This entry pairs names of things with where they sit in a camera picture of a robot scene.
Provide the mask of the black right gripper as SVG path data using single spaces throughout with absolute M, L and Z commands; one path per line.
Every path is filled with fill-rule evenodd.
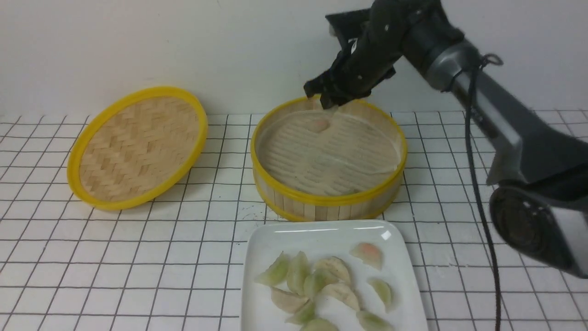
M 370 96 L 395 74 L 405 57 L 426 73 L 441 52 L 444 10 L 439 0 L 376 0 L 362 36 L 345 46 L 330 68 L 305 82 L 307 98 L 319 96 L 323 109 Z

